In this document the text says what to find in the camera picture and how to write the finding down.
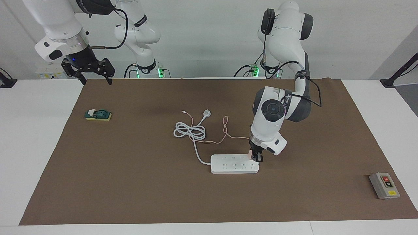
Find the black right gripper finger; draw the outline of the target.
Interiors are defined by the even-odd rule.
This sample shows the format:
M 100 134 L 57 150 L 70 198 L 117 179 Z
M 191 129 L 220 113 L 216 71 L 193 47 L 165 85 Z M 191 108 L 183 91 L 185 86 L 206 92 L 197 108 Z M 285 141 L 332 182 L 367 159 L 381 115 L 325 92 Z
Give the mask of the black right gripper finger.
M 103 60 L 98 61 L 98 75 L 103 76 L 109 85 L 113 83 L 112 77 L 114 74 L 115 68 L 109 59 L 104 58 Z
M 62 62 L 61 66 L 68 77 L 75 77 L 82 83 L 82 85 L 86 84 L 87 80 L 81 70 L 74 70 L 69 62 Z

